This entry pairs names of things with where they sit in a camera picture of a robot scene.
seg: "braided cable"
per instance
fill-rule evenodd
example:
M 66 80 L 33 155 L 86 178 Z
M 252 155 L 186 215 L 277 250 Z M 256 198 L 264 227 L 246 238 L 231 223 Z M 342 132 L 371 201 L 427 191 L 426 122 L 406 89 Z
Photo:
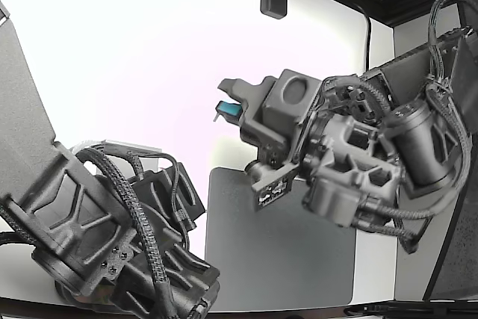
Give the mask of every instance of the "braided cable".
M 161 259 L 158 244 L 156 243 L 155 234 L 128 180 L 125 179 L 116 165 L 97 149 L 82 149 L 78 152 L 77 157 L 83 163 L 86 161 L 93 163 L 111 180 L 119 197 L 128 208 L 134 227 L 143 242 L 146 258 L 152 272 L 153 282 L 166 282 L 166 270 Z
M 7 224 L 15 231 L 15 233 L 18 234 L 18 236 L 25 242 L 31 245 L 34 245 L 38 247 L 40 245 L 40 242 L 30 234 L 30 232 L 25 229 L 21 224 L 16 222 L 10 214 L 3 208 L 2 205 L 0 205 L 0 217 L 7 222 Z

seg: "cylindrical motor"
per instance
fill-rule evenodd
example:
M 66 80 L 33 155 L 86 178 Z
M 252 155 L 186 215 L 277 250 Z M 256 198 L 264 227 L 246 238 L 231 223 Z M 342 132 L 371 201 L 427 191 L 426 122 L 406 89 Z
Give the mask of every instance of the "cylindrical motor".
M 436 191 L 451 180 L 458 142 L 444 119 L 424 100 L 396 108 L 383 123 L 385 136 L 392 140 L 406 166 L 406 189 L 411 198 Z

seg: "black wire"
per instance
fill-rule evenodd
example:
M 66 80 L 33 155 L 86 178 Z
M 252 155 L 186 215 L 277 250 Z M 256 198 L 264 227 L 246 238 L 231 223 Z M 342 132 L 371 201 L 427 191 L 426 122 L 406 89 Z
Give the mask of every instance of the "black wire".
M 105 151 L 105 146 L 102 145 L 102 144 L 92 146 L 92 148 L 97 149 L 101 152 Z M 189 250 L 189 248 L 190 248 L 189 234 L 187 233 L 187 229 L 184 226 L 184 224 L 182 222 L 182 219 L 178 219 L 176 217 L 178 215 L 178 213 L 182 213 L 182 215 L 185 217 L 186 220 L 189 220 L 190 222 L 192 222 L 191 219 L 189 218 L 189 215 L 187 214 L 187 212 L 184 209 L 184 205 L 182 204 L 181 200 L 178 199 L 178 197 L 177 197 L 179 179 L 181 177 L 183 178 L 183 181 L 185 183 L 185 187 L 187 189 L 187 192 L 189 193 L 189 195 L 191 196 L 191 199 L 193 200 L 193 205 L 196 204 L 196 199 L 195 199 L 194 193 L 191 190 L 190 186 L 185 181 L 184 176 L 181 174 L 181 171 L 179 171 L 179 166 L 178 166 L 177 160 L 173 156 L 171 156 L 167 153 L 163 153 L 163 152 L 142 153 L 142 152 L 127 151 L 127 153 L 122 154 L 122 155 L 117 154 L 117 153 L 110 154 L 110 153 L 107 153 L 107 152 L 105 154 L 127 160 L 127 162 L 130 163 L 130 165 L 133 167 L 134 174 L 136 176 L 139 176 L 141 173 L 144 172 L 143 165 L 141 164 L 141 161 L 140 161 L 140 157 L 143 157 L 143 158 L 165 158 L 169 162 L 171 162 L 171 164 L 173 165 L 173 169 L 174 169 L 174 179 L 171 183 L 171 185 L 172 185 L 172 187 L 171 187 L 171 206 L 173 208 L 173 214 L 174 214 L 175 221 L 177 222 L 177 224 L 179 225 L 179 228 L 181 230 L 182 245 L 186 250 Z M 169 176 L 167 175 L 167 172 L 165 171 L 164 173 L 166 174 L 166 177 L 169 180 Z M 181 212 L 178 211 L 177 203 L 182 207 Z
M 372 38 L 372 22 L 363 7 L 356 3 L 353 5 L 364 15 L 365 20 L 367 21 L 367 37 L 365 39 L 365 71 L 368 71 L 370 70 L 370 41 Z
M 97 149 L 101 152 L 105 152 L 105 145 L 103 145 L 103 144 L 95 145 L 95 146 L 91 146 L 91 147 L 94 148 L 94 149 Z M 107 152 L 105 152 L 105 154 L 109 155 L 109 156 L 113 156 L 113 157 L 122 158 L 123 160 L 127 161 L 131 165 L 131 167 L 133 168 L 134 174 L 136 176 L 139 176 L 142 173 L 144 173 L 143 164 L 141 164 L 140 158 L 137 155 L 135 155 L 132 151 L 127 151 L 123 154 L 119 154 L 119 153 L 111 154 L 111 153 L 107 153 Z
M 167 318 L 177 318 L 178 315 L 173 302 L 173 291 L 159 252 L 155 233 L 131 184 L 103 152 L 94 148 L 86 148 L 81 150 L 76 156 L 82 163 L 89 161 L 97 166 L 111 180 L 118 196 L 125 203 L 137 233 L 143 242 L 158 304 L 161 305 Z
M 180 176 L 180 171 L 179 171 L 179 166 L 177 160 L 164 152 L 156 152 L 156 153 L 142 153 L 142 152 L 136 152 L 135 155 L 138 155 L 139 157 L 143 158 L 164 158 L 167 159 L 171 164 L 173 165 L 173 170 L 174 170 L 174 179 L 173 179 L 173 184 L 171 187 L 171 206 L 173 207 L 173 212 L 174 215 L 176 216 L 178 214 L 178 206 L 176 201 L 180 201 L 177 197 L 178 193 L 178 184 L 179 184 L 179 176 Z M 183 237 L 183 247 L 189 250 L 190 246 L 190 240 L 189 240 L 189 234 L 187 233 L 186 227 L 184 226 L 182 220 L 176 218 L 176 222 L 179 224 L 179 227 L 181 228 L 181 233 Z
M 5 244 L 30 244 L 19 236 L 16 232 L 2 232 L 0 233 L 0 246 Z

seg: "black cable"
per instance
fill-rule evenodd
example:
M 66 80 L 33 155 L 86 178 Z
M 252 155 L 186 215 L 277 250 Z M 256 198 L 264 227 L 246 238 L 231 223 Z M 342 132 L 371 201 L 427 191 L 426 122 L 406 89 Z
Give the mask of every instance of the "black cable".
M 40 242 L 24 226 L 14 220 L 10 214 L 0 205 L 0 217 L 15 231 L 15 233 L 27 244 L 39 247 Z
M 91 147 L 101 152 L 105 152 L 105 145 L 103 144 L 99 144 L 99 145 L 95 145 Z M 122 158 L 123 160 L 127 161 L 133 168 L 134 174 L 136 176 L 140 176 L 142 173 L 144 173 L 143 164 L 141 163 L 140 158 L 137 155 L 135 155 L 132 151 L 127 151 L 123 154 L 119 154 L 119 153 L 114 153 L 114 154 L 105 153 L 105 154 L 109 156 L 113 156 L 113 157 Z
M 360 229 L 365 232 L 378 233 L 381 235 L 390 235 L 391 237 L 404 238 L 406 240 L 411 240 L 414 237 L 414 233 L 408 229 L 400 229 L 387 226 L 379 226 L 363 220 L 354 219 L 352 225 L 357 229 Z
M 365 71 L 370 70 L 370 41 L 372 39 L 372 22 L 367 12 L 360 5 L 353 3 L 353 5 L 364 15 L 367 21 L 367 36 L 365 38 Z
M 170 178 L 167 174 L 166 171 L 164 171 L 167 180 L 170 182 L 170 185 L 172 185 L 171 188 L 171 206 L 173 209 L 173 214 L 175 221 L 179 225 L 179 228 L 181 230 L 181 235 L 182 235 L 182 245 L 186 250 L 189 250 L 190 248 L 190 239 L 189 239 L 189 234 L 187 233 L 187 229 L 183 224 L 183 220 L 188 220 L 190 223 L 192 223 L 192 220 L 189 217 L 189 214 L 187 214 L 183 203 L 181 202 L 180 199 L 177 197 L 177 191 L 178 191 L 178 186 L 179 186 L 179 179 L 182 177 L 184 180 L 184 175 L 182 175 L 181 171 L 179 171 L 179 166 L 177 160 L 171 156 L 168 155 L 167 153 L 163 152 L 148 152 L 148 153 L 142 153 L 142 152 L 133 152 L 133 151 L 127 151 L 124 154 L 119 154 L 119 153 L 109 153 L 105 152 L 105 145 L 99 144 L 92 146 L 92 148 L 97 149 L 106 155 L 110 155 L 113 157 L 118 157 L 122 158 L 124 160 L 127 160 L 128 163 L 133 167 L 134 174 L 136 176 L 141 176 L 144 173 L 143 165 L 141 164 L 140 157 L 143 158 L 166 158 L 168 161 L 171 162 L 173 165 L 174 169 L 174 180 L 171 182 Z M 193 200 L 193 205 L 196 204 L 196 198 L 194 196 L 194 193 L 192 189 L 190 188 L 189 184 L 184 180 L 185 187 L 187 189 L 187 192 L 191 196 L 191 199 Z M 178 211 L 177 203 L 181 206 L 181 210 Z
M 189 250 L 189 234 L 187 233 L 186 227 L 183 224 L 183 220 L 186 220 L 189 218 L 188 214 L 186 211 L 178 211 L 178 206 L 176 201 L 181 202 L 180 199 L 177 197 L 178 193 L 178 184 L 179 184 L 179 176 L 180 176 L 180 171 L 179 171 L 179 166 L 177 160 L 164 152 L 156 152 L 156 153 L 142 153 L 142 152 L 136 152 L 135 155 L 138 155 L 139 157 L 142 158 L 164 158 L 167 159 L 171 164 L 173 165 L 173 170 L 174 170 L 174 179 L 173 183 L 171 186 L 171 206 L 173 207 L 173 213 L 176 219 L 176 222 L 179 224 L 179 227 L 181 228 L 181 233 L 183 237 L 183 247 Z
M 433 3 L 432 9 L 430 11 L 430 18 L 428 24 L 428 42 L 433 62 L 433 66 L 430 71 L 435 72 L 435 76 L 438 82 L 442 82 L 444 80 L 444 63 L 443 58 L 441 56 L 441 52 L 438 49 L 436 22 L 440 9 L 442 9 L 445 4 L 449 4 L 452 1 L 462 1 L 466 5 L 468 5 L 475 13 L 478 14 L 478 3 L 476 3 L 474 0 L 435 0 L 435 2 Z
M 118 196 L 125 203 L 133 220 L 134 227 L 143 242 L 146 260 L 152 273 L 152 281 L 156 297 L 158 298 L 157 304 L 161 306 L 162 314 L 165 314 L 166 318 L 178 318 L 171 284 L 167 278 L 166 268 L 156 243 L 155 233 L 132 186 L 116 165 L 99 150 L 86 148 L 81 150 L 76 156 L 82 163 L 89 161 L 97 166 L 111 180 Z
M 29 244 L 16 232 L 1 232 L 0 233 L 0 246 L 4 244 Z

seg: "screw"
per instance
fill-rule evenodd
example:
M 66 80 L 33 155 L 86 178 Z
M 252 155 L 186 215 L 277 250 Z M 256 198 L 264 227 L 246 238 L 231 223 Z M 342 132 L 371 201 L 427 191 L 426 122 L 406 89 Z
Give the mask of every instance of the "screw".
M 366 117 L 366 120 L 373 120 L 375 119 L 375 112 L 371 111 L 367 117 Z

